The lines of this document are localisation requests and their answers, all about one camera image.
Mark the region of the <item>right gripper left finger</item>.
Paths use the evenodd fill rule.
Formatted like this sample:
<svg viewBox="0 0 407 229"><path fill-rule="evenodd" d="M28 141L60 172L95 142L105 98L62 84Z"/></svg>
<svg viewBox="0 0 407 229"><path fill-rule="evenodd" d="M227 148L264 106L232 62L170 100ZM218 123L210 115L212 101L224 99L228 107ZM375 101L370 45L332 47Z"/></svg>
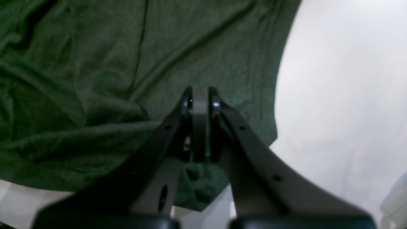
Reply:
<svg viewBox="0 0 407 229"><path fill-rule="evenodd" d="M42 209L35 223L174 223L184 163L204 162L209 96L188 87L136 152L95 184Z"/></svg>

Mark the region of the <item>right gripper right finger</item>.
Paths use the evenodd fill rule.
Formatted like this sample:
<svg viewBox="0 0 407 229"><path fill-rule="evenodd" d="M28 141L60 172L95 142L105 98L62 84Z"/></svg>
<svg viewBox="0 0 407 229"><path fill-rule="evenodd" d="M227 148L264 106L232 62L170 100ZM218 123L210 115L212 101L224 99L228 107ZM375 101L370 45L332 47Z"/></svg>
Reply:
<svg viewBox="0 0 407 229"><path fill-rule="evenodd" d="M233 223L372 223L372 217L324 191L276 156L218 91L208 90L210 154L230 181Z"/></svg>

